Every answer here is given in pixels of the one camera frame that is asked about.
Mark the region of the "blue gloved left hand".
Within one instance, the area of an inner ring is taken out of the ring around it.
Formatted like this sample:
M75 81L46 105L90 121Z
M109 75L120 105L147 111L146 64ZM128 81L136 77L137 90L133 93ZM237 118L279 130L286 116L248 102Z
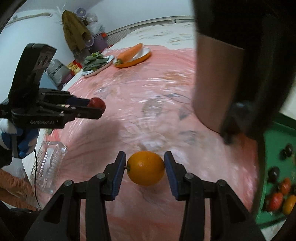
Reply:
M38 136L39 129L22 130L1 118L1 157L11 161L12 157L28 156L35 149Z

